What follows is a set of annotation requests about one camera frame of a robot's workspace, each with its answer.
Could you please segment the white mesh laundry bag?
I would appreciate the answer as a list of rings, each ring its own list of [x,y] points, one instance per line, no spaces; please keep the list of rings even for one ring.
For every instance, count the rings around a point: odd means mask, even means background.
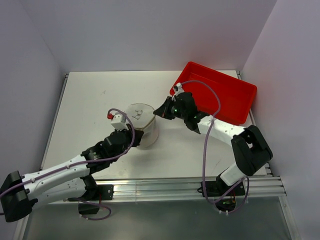
[[[159,128],[154,115],[155,109],[145,103],[134,103],[125,110],[135,130],[143,131],[139,148],[146,149],[154,144],[159,136]]]

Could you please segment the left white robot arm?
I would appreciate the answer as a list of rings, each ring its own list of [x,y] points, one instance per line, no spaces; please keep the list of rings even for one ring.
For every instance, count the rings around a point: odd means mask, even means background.
[[[139,146],[143,135],[142,130],[131,127],[115,130],[65,163],[24,175],[19,171],[9,173],[0,187],[5,221],[18,221],[36,207],[62,199],[92,200],[98,193],[92,175]]]

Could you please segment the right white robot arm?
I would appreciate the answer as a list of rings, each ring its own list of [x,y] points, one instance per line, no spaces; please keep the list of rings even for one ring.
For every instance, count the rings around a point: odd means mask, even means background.
[[[204,134],[206,140],[212,137],[232,148],[235,162],[216,177],[211,192],[214,196],[226,196],[240,180],[253,176],[273,158],[257,126],[232,125],[198,110],[190,92],[168,96],[153,113],[167,120],[179,118],[189,130]]]

